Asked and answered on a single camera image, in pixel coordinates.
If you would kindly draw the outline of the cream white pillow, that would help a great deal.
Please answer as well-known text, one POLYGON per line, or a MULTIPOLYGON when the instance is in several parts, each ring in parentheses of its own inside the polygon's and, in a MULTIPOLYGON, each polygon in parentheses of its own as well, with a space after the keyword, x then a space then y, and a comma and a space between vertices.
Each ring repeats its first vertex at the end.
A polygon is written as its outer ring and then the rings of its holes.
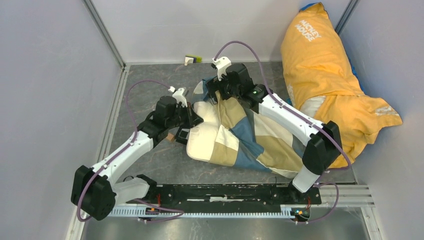
POLYGON ((198 101, 193 109, 203 122, 190 129, 186 152, 191 159, 209 162, 218 135, 220 120, 215 106, 209 101, 198 101))

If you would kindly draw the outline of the blue beige checkered pillowcase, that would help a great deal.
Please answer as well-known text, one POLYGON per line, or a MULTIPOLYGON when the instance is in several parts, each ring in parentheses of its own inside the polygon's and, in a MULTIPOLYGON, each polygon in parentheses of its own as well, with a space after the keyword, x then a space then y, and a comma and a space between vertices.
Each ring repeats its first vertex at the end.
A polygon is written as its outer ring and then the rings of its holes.
POLYGON ((208 163, 275 173, 294 178, 301 170, 303 146, 293 147, 294 136, 270 118, 243 107, 235 98, 213 103, 206 80, 197 84, 196 102, 210 102, 219 117, 219 129, 208 163))

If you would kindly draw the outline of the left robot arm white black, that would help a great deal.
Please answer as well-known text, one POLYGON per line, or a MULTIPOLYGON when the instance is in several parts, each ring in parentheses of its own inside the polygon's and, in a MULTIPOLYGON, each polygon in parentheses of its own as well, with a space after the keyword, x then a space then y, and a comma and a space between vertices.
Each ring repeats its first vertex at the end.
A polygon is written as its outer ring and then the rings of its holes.
POLYGON ((154 111, 135 127, 127 141, 93 166, 81 165, 75 171, 70 200, 77 207, 78 220, 103 220, 116 205, 136 199, 145 204, 153 203, 157 190, 146 180, 135 177, 119 182, 119 177, 164 140, 170 130, 191 129, 203 121, 191 103, 172 96, 161 97, 154 111))

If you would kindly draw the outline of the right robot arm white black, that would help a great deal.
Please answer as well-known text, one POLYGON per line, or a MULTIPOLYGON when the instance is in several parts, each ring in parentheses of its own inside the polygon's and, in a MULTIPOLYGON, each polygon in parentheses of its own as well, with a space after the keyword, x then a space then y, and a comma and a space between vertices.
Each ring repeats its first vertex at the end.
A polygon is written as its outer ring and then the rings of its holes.
POLYGON ((294 135, 305 147, 300 172, 291 181, 289 199, 302 204, 309 198, 309 190, 330 165, 343 154, 338 125, 323 123, 287 104, 268 86, 255 84, 243 63, 215 61, 211 67, 217 72, 206 83, 209 95, 215 100, 234 98, 249 109, 265 116, 294 135))

